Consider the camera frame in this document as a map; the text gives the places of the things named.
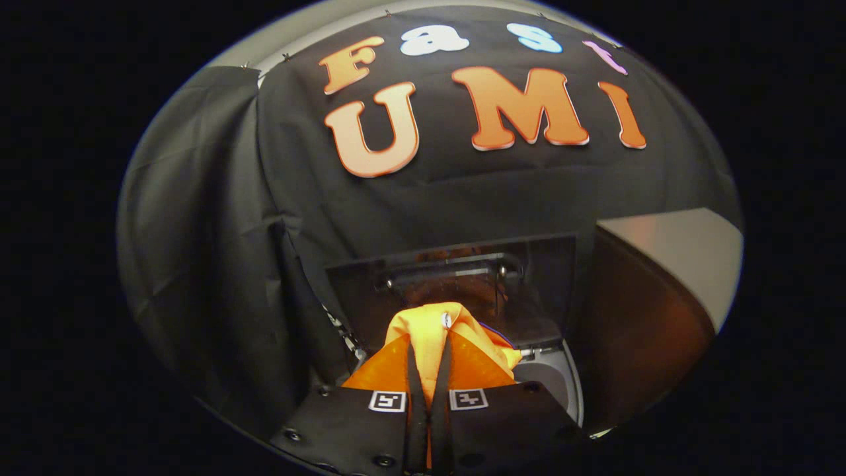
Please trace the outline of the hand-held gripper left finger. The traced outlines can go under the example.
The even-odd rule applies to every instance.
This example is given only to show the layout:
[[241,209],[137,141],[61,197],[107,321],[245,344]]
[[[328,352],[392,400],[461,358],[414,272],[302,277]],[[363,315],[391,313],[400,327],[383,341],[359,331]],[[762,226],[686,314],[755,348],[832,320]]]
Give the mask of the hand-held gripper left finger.
[[410,337],[372,356],[351,385],[315,386],[271,443],[330,475],[425,473],[427,406]]

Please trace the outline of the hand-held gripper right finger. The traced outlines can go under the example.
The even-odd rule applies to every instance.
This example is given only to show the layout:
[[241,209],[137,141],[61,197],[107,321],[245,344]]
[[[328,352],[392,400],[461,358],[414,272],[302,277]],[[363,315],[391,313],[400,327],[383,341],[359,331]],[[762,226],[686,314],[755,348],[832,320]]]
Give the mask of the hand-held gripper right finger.
[[565,346],[510,371],[463,335],[446,340],[432,401],[435,475],[551,475],[586,449],[579,377]]

